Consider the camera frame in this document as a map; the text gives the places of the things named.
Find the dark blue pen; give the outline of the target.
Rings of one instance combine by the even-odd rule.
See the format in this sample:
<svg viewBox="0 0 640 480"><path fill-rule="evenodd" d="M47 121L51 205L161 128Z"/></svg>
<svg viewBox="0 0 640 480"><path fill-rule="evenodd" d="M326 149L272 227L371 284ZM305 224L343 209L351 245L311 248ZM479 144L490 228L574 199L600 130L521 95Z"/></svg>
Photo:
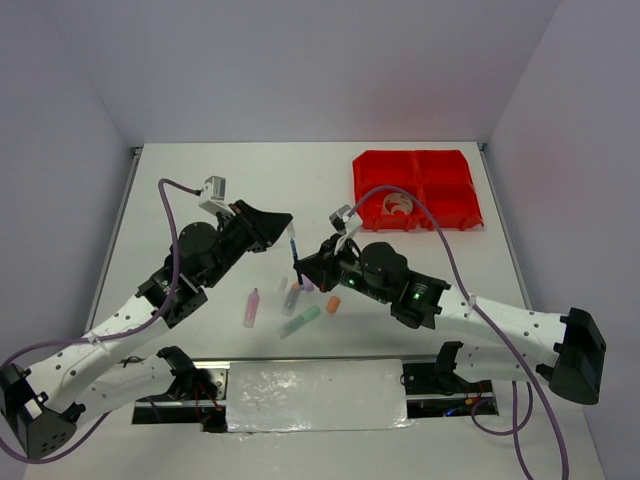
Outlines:
<svg viewBox="0 0 640 480"><path fill-rule="evenodd" d="M289 237L289 245L290 245L291 252L292 252L293 268L294 268L294 271L296 273L297 281L298 281L298 284L299 284L300 288L302 290L304 290L305 287L304 287L303 276L302 276L302 274L300 273L300 271L298 269L299 256L298 256L296 241L295 241L294 237Z"/></svg>

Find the large silver tape roll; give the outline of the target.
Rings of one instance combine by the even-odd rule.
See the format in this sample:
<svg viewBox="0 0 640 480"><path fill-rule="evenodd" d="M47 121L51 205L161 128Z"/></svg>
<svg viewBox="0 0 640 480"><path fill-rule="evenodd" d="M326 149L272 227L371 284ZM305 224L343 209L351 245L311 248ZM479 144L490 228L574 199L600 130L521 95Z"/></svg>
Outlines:
<svg viewBox="0 0 640 480"><path fill-rule="evenodd" d="M413 208L414 204L409 196L392 192L384 197L381 212L384 215L410 215Z"/></svg>

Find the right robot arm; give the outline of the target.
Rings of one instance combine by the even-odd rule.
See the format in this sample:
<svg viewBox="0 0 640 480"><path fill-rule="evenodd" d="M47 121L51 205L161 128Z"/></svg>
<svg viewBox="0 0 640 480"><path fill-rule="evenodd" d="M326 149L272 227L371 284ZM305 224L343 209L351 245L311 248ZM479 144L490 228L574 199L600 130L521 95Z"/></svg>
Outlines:
<svg viewBox="0 0 640 480"><path fill-rule="evenodd" d="M296 261L296 271L322 292L343 286L389 306L391 316L411 329L452 334L434 368L442 389L485 380L543 381L567 401L598 403L606 342L589 312L542 313L464 294L411 270L386 242L336 248L336 241L331 237Z"/></svg>

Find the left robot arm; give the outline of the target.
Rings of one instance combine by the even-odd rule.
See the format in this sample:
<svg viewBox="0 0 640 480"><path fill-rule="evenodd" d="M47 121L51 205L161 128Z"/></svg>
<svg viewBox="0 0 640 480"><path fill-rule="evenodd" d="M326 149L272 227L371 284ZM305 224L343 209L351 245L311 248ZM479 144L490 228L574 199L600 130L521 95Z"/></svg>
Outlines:
<svg viewBox="0 0 640 480"><path fill-rule="evenodd" d="M84 336L55 342L57 352L29 367L1 369L1 413L25 463L43 464L70 452L68 442L88 421L139 398L175 399L203 389L217 392L211 377L176 346L140 361L135 350L163 336L207 300L246 253L272 247L291 223L289 213L257 210L238 200L216 215L217 225L195 222L173 230L164 265L111 317Z"/></svg>

